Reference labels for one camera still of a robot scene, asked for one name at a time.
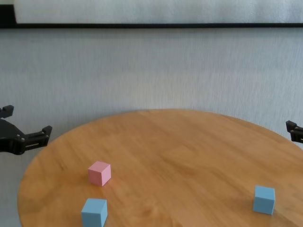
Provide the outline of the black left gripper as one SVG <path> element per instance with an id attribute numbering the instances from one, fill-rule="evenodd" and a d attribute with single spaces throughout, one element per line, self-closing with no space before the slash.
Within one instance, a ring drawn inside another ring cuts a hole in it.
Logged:
<path id="1" fill-rule="evenodd" d="M 15 125 L 2 119 L 13 115 L 14 106 L 0 109 L 0 151 L 22 155 L 25 151 L 46 147 L 52 132 L 52 126 L 46 126 L 39 132 L 24 134 Z"/>

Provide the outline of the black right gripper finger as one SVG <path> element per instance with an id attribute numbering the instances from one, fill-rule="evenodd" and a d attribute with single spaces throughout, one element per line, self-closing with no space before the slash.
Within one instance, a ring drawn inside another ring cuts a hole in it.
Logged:
<path id="1" fill-rule="evenodd" d="M 291 141 L 302 142 L 303 141 L 303 128 L 299 127 L 292 121 L 286 121 L 286 130 L 290 133 Z"/>

